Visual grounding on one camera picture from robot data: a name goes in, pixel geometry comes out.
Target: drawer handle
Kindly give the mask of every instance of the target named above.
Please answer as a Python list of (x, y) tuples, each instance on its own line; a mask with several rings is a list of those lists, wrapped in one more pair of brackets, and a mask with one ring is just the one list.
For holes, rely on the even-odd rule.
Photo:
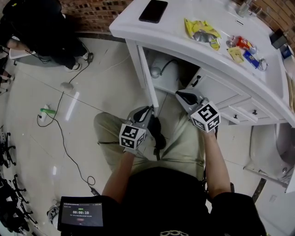
[(197, 76), (197, 80), (194, 83), (192, 83), (192, 86), (193, 87), (196, 86), (200, 79), (201, 79), (201, 76)]

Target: fiducial marker cube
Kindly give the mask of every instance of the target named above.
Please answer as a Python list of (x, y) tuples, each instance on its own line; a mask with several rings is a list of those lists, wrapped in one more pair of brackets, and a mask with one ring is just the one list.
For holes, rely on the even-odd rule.
[(137, 149), (144, 141), (146, 130), (132, 125), (122, 124), (119, 139), (120, 146), (125, 148)]
[(212, 101), (191, 115), (193, 124), (205, 132), (211, 131), (220, 123), (220, 113)]

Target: red package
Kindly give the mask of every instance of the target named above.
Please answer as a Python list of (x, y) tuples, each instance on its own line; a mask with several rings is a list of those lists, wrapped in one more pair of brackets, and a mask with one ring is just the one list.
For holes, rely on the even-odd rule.
[(238, 42), (236, 45), (245, 50), (249, 50), (252, 47), (251, 43), (249, 43), (247, 39), (244, 39), (241, 36), (238, 37)]

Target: tiled floor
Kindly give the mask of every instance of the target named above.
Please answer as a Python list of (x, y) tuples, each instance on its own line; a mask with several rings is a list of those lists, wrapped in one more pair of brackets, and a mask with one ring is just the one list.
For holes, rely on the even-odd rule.
[[(102, 192), (111, 171), (96, 143), (93, 119), (102, 111), (125, 118), (131, 110), (148, 104), (148, 100), (140, 88), (126, 44), (82, 40), (94, 52), (94, 61), (73, 81), (75, 91), (63, 96), (56, 118), (63, 129), (68, 153), (79, 164), (83, 177), (92, 175), (96, 179), (94, 187)], [(45, 104), (57, 108), (62, 94), (60, 83), (70, 81), (75, 72), (66, 73), (60, 66), (22, 63), (13, 66), (11, 62), (8, 67), (16, 79), (9, 87), (10, 92), (0, 97), (0, 111), (4, 114), (0, 121), (5, 131), (11, 132), (11, 142), (17, 147), (13, 153), (17, 166), (4, 169), (4, 174), (6, 178), (11, 178), (13, 171), (19, 174), (40, 229), (49, 236), (59, 235), (46, 217), (52, 199), (63, 195), (91, 196), (91, 193), (65, 154), (57, 124), (40, 128), (37, 114)], [(182, 108), (172, 95), (156, 93), (163, 134), (169, 140)], [(221, 126), (218, 142), (236, 192), (252, 196), (260, 178), (242, 169), (249, 161), (250, 131), (250, 127)]]

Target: shoe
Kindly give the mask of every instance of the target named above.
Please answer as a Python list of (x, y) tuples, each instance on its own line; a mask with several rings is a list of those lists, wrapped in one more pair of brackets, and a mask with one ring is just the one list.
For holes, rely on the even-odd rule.
[(166, 147), (166, 139), (161, 134), (161, 123), (159, 118), (152, 116), (147, 128), (151, 135), (155, 138), (155, 148), (158, 150), (164, 149)]
[(65, 71), (66, 72), (73, 72), (73, 71), (79, 71), (81, 69), (81, 64), (77, 63), (74, 65), (73, 69), (69, 69), (68, 67), (65, 66)]
[(86, 52), (86, 53), (82, 56), (82, 58), (83, 58), (85, 61), (87, 61), (87, 59), (88, 59), (88, 52)]

